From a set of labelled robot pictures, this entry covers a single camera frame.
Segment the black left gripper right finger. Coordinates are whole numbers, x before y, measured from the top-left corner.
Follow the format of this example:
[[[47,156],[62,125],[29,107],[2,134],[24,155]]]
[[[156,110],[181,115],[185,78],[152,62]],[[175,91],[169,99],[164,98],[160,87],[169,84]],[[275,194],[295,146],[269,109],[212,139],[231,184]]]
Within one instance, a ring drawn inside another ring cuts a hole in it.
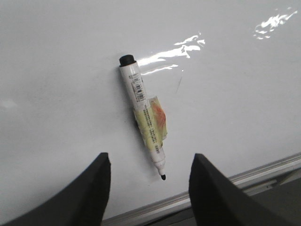
[[[290,226],[292,223],[255,202],[203,154],[195,154],[189,197],[198,226]]]

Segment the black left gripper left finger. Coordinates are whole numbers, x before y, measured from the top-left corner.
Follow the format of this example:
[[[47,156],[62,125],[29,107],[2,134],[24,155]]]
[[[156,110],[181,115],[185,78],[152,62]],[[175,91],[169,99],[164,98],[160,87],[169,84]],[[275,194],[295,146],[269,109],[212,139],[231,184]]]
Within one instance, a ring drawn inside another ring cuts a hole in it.
[[[8,226],[99,226],[108,204],[110,186],[109,155],[101,153],[58,194],[6,224]]]

